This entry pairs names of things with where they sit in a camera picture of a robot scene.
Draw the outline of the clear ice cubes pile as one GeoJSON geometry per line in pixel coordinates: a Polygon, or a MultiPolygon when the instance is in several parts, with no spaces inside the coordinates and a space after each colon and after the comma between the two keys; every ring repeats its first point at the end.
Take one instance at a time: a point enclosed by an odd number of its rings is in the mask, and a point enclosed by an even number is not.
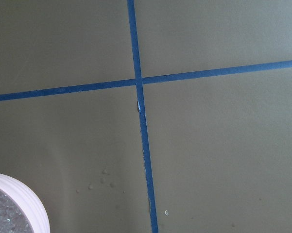
{"type": "Polygon", "coordinates": [[[31,233],[26,217],[15,203],[0,191],[0,233],[31,233]]]}

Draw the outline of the pink ribbed bowl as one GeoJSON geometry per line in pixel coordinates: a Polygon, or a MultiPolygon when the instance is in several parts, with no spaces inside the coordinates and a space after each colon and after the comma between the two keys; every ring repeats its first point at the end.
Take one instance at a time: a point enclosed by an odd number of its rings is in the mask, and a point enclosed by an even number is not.
{"type": "Polygon", "coordinates": [[[0,174],[0,191],[21,210],[34,233],[49,233],[47,212],[39,197],[27,185],[8,175],[0,174]]]}

